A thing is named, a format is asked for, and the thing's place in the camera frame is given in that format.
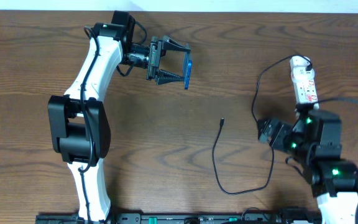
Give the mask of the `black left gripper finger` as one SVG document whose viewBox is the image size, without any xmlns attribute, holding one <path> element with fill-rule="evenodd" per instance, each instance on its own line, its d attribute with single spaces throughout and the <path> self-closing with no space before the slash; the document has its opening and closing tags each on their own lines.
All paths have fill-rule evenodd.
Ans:
<svg viewBox="0 0 358 224">
<path fill-rule="evenodd" d="M 158 85 L 163 85 L 171 82 L 184 82 L 184 78 L 166 70 L 159 70 L 156 73 L 155 81 Z"/>
<path fill-rule="evenodd" d="M 179 44 L 177 41 L 173 40 L 171 37 L 165 35 L 162 38 L 162 49 L 163 50 L 172 50 L 178 52 L 190 52 L 191 49 L 187 46 Z"/>
</svg>

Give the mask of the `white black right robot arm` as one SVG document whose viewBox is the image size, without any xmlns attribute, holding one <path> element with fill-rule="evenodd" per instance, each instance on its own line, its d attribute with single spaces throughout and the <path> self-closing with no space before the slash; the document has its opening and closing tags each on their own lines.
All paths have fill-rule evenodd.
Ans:
<svg viewBox="0 0 358 224">
<path fill-rule="evenodd" d="M 340 117 L 326 110 L 303 110 L 295 124 L 257 122 L 258 139 L 302 166 L 325 223 L 358 223 L 358 167 L 341 157 Z"/>
</svg>

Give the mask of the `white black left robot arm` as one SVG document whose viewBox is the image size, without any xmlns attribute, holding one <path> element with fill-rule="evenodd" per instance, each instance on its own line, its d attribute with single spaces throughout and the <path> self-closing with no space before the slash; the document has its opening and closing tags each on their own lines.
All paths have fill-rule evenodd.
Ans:
<svg viewBox="0 0 358 224">
<path fill-rule="evenodd" d="M 111 200 L 104 178 L 104 158 L 111 130 L 104 99 L 120 65 L 146 71 L 158 85 L 182 82 L 189 87 L 191 48 L 171 37 L 153 37 L 149 45 L 134 42 L 139 25 L 128 12 L 115 11 L 110 23 L 97 22 L 84 31 L 89 51 L 75 81 L 62 96 L 48 101 L 48 118 L 55 152 L 73 174 L 80 208 L 75 223 L 112 223 Z"/>
</svg>

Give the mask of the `blue Galaxy smartphone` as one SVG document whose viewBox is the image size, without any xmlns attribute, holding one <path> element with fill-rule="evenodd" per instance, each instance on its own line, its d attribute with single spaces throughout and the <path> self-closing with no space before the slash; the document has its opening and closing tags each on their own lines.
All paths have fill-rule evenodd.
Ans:
<svg viewBox="0 0 358 224">
<path fill-rule="evenodd" d="M 191 53 L 187 52 L 184 54 L 184 60 L 183 60 L 183 83 L 184 83 L 184 89 L 188 89 L 190 84 L 190 77 L 191 77 L 191 69 L 192 69 L 192 57 Z"/>
</svg>

